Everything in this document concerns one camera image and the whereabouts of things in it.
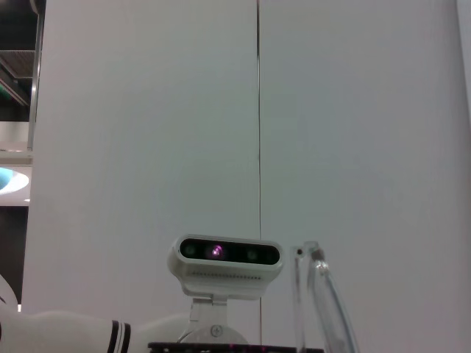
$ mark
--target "white panel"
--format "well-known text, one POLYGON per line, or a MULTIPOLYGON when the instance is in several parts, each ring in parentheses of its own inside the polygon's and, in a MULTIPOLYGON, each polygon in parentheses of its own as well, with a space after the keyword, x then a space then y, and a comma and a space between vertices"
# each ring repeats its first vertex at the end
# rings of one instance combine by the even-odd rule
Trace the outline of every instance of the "white panel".
POLYGON ((262 238, 321 243, 363 352, 470 351, 470 172, 454 1, 262 1, 262 238))
POLYGON ((24 312, 189 311, 173 240, 259 237, 256 58, 252 0, 48 2, 24 312))

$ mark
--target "camera grille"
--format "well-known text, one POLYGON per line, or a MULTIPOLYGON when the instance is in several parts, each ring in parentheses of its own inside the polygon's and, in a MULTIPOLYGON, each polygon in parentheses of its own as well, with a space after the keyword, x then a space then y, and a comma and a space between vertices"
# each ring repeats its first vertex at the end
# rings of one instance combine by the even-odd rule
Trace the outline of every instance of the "camera grille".
POLYGON ((201 271, 193 271, 190 273, 191 276, 195 277, 214 277, 214 278, 233 278, 233 279, 251 279, 260 281, 260 276, 246 276, 243 274, 217 274, 214 272, 201 272, 201 271))

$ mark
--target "vertical seam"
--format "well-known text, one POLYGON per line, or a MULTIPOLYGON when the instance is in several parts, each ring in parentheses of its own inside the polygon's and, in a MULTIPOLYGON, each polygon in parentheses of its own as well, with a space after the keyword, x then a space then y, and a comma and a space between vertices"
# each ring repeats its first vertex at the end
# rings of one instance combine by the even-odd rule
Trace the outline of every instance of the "vertical seam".
MULTIPOLYGON (((262 192, 261 192, 261 119, 260 119, 260 0, 257 0, 257 74, 258 74, 258 237, 262 239, 262 192)), ((259 333, 262 344, 262 298, 259 299, 259 333)))

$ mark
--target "ceiling light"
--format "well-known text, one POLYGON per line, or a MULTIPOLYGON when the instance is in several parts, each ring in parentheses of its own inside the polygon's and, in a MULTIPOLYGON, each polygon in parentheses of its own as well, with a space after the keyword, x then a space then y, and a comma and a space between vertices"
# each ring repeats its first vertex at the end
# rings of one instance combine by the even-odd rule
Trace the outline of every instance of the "ceiling light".
POLYGON ((11 169, 0 168, 0 195, 6 193, 14 193, 29 184, 29 178, 17 171, 12 171, 11 169), (10 179, 4 187, 1 187, 2 181, 10 179))

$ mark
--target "clear plastic holder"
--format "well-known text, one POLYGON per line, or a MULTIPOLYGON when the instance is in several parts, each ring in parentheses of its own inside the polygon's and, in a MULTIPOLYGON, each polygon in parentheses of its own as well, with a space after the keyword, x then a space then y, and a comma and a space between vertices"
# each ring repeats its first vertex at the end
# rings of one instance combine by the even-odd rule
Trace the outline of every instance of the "clear plastic holder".
POLYGON ((307 305, 302 302, 303 280, 306 281, 308 297, 313 300, 319 317, 325 352, 360 353, 347 311, 325 261, 324 252, 317 242, 306 242, 304 246, 291 248, 291 278, 297 353, 306 352, 307 332, 303 308, 307 305), (302 265, 308 267, 307 276, 302 275, 302 265))

